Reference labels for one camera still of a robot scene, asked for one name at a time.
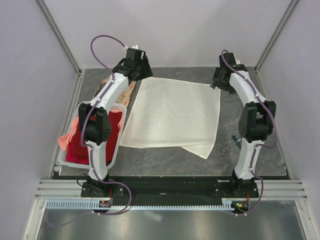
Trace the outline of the white cloth napkin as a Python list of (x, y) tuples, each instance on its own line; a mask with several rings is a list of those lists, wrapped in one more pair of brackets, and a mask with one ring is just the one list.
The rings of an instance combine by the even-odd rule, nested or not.
[(203, 159), (214, 148), (221, 91), (209, 84), (149, 77), (138, 89), (120, 145), (181, 147)]

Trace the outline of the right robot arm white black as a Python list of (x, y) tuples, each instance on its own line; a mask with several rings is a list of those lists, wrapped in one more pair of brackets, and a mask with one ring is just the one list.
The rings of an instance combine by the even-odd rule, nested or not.
[(211, 88), (237, 94), (243, 104), (238, 122), (241, 150), (229, 184), (230, 193), (240, 197), (255, 188), (255, 167), (260, 150), (276, 129), (276, 103), (268, 101), (258, 91), (245, 65), (237, 63), (234, 54), (225, 49), (219, 56)]

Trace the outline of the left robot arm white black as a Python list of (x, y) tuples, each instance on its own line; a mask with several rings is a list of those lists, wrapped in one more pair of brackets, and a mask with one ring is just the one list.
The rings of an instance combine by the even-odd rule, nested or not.
[(153, 76), (146, 52), (129, 47), (125, 58), (112, 69), (107, 83), (89, 102), (78, 107), (81, 130), (80, 144), (87, 147), (89, 177), (95, 182), (92, 191), (99, 197), (106, 196), (110, 185), (104, 181), (108, 175), (106, 145), (112, 132), (109, 112), (120, 94), (131, 84)]

